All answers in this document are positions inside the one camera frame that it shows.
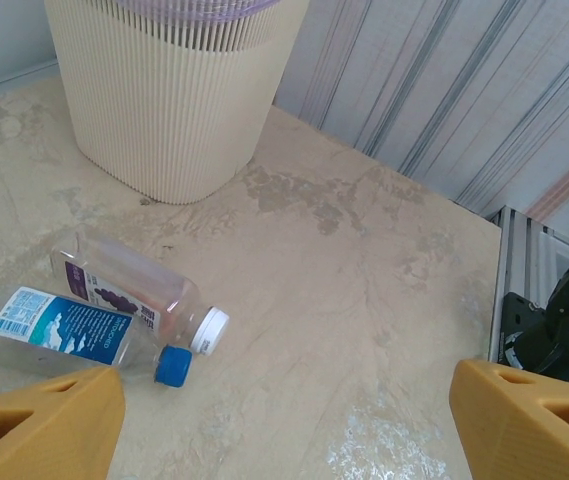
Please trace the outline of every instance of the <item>striped curtain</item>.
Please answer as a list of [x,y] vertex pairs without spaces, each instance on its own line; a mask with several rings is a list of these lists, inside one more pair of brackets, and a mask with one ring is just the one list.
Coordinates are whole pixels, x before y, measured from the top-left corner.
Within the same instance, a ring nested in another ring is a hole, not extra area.
[[569,0],[312,0],[277,103],[480,215],[569,236]]

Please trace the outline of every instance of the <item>blue bottle label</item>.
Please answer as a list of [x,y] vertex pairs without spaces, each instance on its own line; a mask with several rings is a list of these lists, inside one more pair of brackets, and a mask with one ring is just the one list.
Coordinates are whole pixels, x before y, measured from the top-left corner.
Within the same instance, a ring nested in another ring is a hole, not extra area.
[[131,319],[20,287],[0,311],[0,336],[111,365]]

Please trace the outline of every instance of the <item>marble table surface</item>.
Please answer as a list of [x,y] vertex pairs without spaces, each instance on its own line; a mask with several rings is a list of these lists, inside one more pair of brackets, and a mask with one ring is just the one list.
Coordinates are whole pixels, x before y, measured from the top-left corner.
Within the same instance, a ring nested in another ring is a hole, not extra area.
[[59,78],[1,96],[0,285],[55,290],[80,222],[232,316],[184,388],[125,385],[109,478],[469,478],[448,389],[488,351],[497,227],[275,108],[220,191],[157,204],[82,156]]

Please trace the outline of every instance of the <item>laundry basket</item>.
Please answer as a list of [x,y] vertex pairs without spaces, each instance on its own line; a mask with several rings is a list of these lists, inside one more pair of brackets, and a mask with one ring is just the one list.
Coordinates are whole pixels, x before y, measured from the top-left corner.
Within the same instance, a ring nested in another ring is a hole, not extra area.
[[308,0],[46,0],[73,129],[97,165],[190,203],[251,159]]

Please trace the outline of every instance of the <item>water bottle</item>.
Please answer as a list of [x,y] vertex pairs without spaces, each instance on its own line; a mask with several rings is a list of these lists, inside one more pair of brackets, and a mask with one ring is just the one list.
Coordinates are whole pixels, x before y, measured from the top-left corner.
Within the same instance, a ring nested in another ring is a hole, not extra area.
[[0,289],[0,364],[46,376],[111,365],[124,376],[184,384],[188,350],[159,347],[132,315],[34,288]]
[[135,315],[160,345],[210,355],[228,325],[229,316],[205,305],[191,280],[87,225],[61,238],[51,265],[71,293]]

